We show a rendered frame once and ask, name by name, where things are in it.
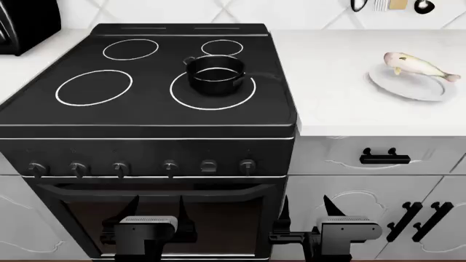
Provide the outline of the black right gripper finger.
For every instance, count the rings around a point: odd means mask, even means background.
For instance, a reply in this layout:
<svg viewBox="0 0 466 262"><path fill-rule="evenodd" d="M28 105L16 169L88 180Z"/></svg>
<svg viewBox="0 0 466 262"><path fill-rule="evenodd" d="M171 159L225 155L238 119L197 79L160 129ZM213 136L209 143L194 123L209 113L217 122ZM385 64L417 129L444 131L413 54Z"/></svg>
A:
<svg viewBox="0 0 466 262"><path fill-rule="evenodd" d="M289 229L291 227L291 219L289 216L288 196L285 196L283 208L279 218L274 222L274 229Z"/></svg>
<svg viewBox="0 0 466 262"><path fill-rule="evenodd" d="M326 195L323 196L323 202L328 216L346 216Z"/></svg>

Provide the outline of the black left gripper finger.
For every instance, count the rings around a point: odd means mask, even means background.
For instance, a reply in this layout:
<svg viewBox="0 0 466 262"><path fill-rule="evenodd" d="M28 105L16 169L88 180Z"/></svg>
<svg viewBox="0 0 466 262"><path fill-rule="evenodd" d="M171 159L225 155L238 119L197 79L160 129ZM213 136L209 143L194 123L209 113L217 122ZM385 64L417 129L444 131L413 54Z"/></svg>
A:
<svg viewBox="0 0 466 262"><path fill-rule="evenodd" d="M179 199L179 211L178 211L178 228L179 229L194 229L194 222L189 218L183 197Z"/></svg>
<svg viewBox="0 0 466 262"><path fill-rule="evenodd" d="M139 204L139 196L135 196L133 200L131 200L128 205L119 213L114 215L113 217L107 218L103 221L103 223L118 223L127 216L135 215L136 210L138 209Z"/></svg>

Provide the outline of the black cooking pot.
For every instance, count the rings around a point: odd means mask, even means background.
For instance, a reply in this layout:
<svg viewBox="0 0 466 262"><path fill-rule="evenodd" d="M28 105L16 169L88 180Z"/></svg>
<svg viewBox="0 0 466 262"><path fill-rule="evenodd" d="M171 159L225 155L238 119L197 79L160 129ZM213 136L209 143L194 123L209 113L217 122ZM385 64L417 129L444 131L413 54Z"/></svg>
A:
<svg viewBox="0 0 466 262"><path fill-rule="evenodd" d="M190 87L203 95L226 96L235 93L248 76L283 80L281 76L267 72L247 74L245 63L228 55L187 57L183 64Z"/></svg>

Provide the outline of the white round plate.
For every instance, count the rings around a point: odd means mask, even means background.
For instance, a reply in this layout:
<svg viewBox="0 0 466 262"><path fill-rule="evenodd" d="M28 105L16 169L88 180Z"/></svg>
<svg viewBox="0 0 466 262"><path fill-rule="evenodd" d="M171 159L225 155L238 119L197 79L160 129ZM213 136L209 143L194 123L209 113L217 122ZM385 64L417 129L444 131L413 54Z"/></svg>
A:
<svg viewBox="0 0 466 262"><path fill-rule="evenodd" d="M368 75L378 87L412 100L441 102L454 94L449 84L442 79L406 72L396 75L393 69L381 63L371 67Z"/></svg>

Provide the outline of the white cabinet door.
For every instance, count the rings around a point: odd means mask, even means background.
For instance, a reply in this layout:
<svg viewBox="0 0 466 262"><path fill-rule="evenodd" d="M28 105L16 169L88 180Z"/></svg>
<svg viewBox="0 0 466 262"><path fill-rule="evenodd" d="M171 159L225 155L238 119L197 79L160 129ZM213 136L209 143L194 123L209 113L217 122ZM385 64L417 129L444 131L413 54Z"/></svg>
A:
<svg viewBox="0 0 466 262"><path fill-rule="evenodd" d="M0 176L0 260L89 259L21 177Z"/></svg>
<svg viewBox="0 0 466 262"><path fill-rule="evenodd" d="M450 202L452 209L433 228L414 242L418 232L437 213L439 206ZM466 260L466 176L444 176L422 202L423 208L403 233L380 252L382 260Z"/></svg>
<svg viewBox="0 0 466 262"><path fill-rule="evenodd" d="M405 202L421 202L439 182L438 176L291 176L286 195L291 231L311 231L327 215L323 198L328 197L345 215L363 215L377 222L382 236L353 244L352 257L375 259L388 244L387 225L406 213Z"/></svg>

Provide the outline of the black oven door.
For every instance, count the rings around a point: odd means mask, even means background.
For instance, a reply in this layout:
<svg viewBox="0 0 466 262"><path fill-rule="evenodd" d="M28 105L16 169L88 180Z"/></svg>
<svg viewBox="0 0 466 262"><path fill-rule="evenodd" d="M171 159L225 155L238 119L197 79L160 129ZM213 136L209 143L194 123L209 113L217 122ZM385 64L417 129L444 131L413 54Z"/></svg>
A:
<svg viewBox="0 0 466 262"><path fill-rule="evenodd" d="M246 202L185 202L187 214L197 230L195 243L172 243L164 247L161 262L268 262L268 242L285 195L286 177L265 178L151 178L151 177L24 177L50 212L94 262L115 262L116 246L100 242L102 221L128 203L60 200L38 185L65 189L110 190L235 190L273 185L276 194ZM178 215L177 202L141 202L136 215Z"/></svg>

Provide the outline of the white cabinet drawer front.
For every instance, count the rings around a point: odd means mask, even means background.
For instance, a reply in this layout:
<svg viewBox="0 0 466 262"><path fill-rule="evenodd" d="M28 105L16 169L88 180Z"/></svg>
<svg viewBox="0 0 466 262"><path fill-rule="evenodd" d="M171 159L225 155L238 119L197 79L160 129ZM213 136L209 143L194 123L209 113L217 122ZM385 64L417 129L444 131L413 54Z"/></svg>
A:
<svg viewBox="0 0 466 262"><path fill-rule="evenodd" d="M363 151L409 156L406 164L363 164ZM466 137L297 137L291 175L443 175L466 154Z"/></svg>

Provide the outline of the black flat stove knob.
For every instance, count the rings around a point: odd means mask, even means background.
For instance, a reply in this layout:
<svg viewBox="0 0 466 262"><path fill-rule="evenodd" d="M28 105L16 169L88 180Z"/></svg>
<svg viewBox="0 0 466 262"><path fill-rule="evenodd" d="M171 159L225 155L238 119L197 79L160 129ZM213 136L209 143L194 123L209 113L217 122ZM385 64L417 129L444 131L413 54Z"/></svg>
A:
<svg viewBox="0 0 466 262"><path fill-rule="evenodd" d="M205 161L202 161L200 165L200 169L203 174L216 174L217 167L218 165L216 161L212 159L206 159Z"/></svg>

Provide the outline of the black electric stove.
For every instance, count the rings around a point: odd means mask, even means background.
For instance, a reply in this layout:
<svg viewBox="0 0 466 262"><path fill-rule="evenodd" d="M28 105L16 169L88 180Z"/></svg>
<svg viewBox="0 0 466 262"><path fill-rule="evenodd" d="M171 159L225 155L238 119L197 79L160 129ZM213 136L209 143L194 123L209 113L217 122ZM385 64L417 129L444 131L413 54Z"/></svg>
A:
<svg viewBox="0 0 466 262"><path fill-rule="evenodd" d="M228 55L248 76L226 96L192 89L183 60ZM31 162L52 177L115 177L126 162L130 176L278 178L288 176L297 113L271 33L262 23L101 23L50 67L0 104L0 153L24 177ZM212 159L216 174L203 174ZM244 159L256 162L250 176Z"/></svg>

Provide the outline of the pale whole fish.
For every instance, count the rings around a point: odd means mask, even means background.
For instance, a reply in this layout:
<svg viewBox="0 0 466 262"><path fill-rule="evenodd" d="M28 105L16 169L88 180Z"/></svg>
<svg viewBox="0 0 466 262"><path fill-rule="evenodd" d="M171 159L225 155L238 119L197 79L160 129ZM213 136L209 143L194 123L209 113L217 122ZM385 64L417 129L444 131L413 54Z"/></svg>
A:
<svg viewBox="0 0 466 262"><path fill-rule="evenodd" d="M448 74L442 71L426 60L410 56L402 52L387 52L384 54L385 65L391 67L394 74L399 75L403 71L410 74L421 74L424 76L437 76L448 82L457 82L461 79L460 75Z"/></svg>

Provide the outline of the black countertop appliance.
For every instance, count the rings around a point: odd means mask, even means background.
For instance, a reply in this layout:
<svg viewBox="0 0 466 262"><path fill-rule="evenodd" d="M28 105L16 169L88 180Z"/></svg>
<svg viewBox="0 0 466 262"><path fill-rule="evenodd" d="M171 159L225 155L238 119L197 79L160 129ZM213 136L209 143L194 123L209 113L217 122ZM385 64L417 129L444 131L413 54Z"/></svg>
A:
<svg viewBox="0 0 466 262"><path fill-rule="evenodd" d="M21 56L61 28L57 0L0 0L0 55Z"/></svg>

